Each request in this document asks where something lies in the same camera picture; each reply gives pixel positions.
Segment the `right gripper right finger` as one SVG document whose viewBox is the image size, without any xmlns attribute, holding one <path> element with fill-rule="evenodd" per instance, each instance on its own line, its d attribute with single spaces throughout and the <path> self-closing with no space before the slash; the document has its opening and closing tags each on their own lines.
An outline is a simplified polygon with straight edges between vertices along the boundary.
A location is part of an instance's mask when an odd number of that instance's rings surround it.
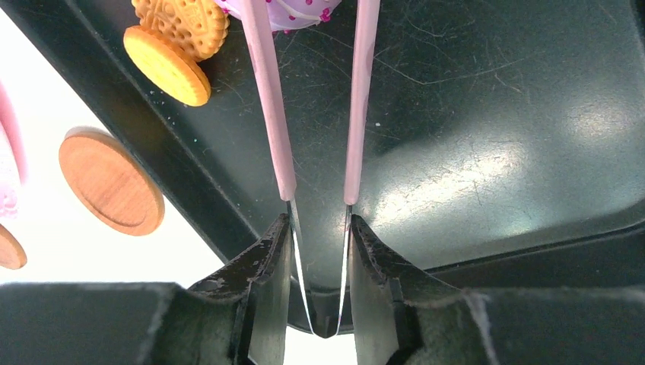
<svg viewBox="0 0 645 365">
<path fill-rule="evenodd" d="M 387 246 L 359 215 L 349 224 L 349 281 L 359 364 L 406 364 L 422 349 L 418 309 L 458 288 Z"/>
</svg>

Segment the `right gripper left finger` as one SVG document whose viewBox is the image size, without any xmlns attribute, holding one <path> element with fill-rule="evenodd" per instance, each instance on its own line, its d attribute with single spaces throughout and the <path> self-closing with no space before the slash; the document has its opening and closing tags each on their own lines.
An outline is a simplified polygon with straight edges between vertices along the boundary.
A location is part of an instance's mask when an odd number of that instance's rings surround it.
<svg viewBox="0 0 645 365">
<path fill-rule="evenodd" d="M 284 361 L 291 280 L 291 227 L 280 214 L 267 231 L 224 267 L 189 291 L 218 305 L 222 364 L 281 364 Z"/>
</svg>

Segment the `pink-tipped metal tongs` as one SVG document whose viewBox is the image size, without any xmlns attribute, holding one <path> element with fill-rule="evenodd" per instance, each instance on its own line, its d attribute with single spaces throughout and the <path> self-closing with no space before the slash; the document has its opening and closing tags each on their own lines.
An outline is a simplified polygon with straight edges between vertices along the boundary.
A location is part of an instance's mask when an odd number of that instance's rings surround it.
<svg viewBox="0 0 645 365">
<path fill-rule="evenodd" d="M 315 321 L 320 316 L 314 309 L 313 294 L 303 274 L 303 264 L 300 256 L 302 230 L 295 198 L 296 175 L 268 9 L 264 1 L 242 1 L 240 3 L 240 19 L 243 23 L 243 31 L 253 64 L 278 191 L 281 200 L 287 205 L 300 295 L 310 331 L 321 338 L 336 336 L 340 332 L 342 325 L 342 313 L 348 280 L 351 216 L 352 208 L 359 198 L 361 186 L 364 134 L 379 12 L 380 2 L 378 1 L 359 1 L 357 4 L 348 146 L 345 164 L 344 202 L 346 210 L 343 224 L 340 294 L 338 309 L 332 315 L 324 318 L 325 322 L 322 328 L 317 328 Z"/>
</svg>

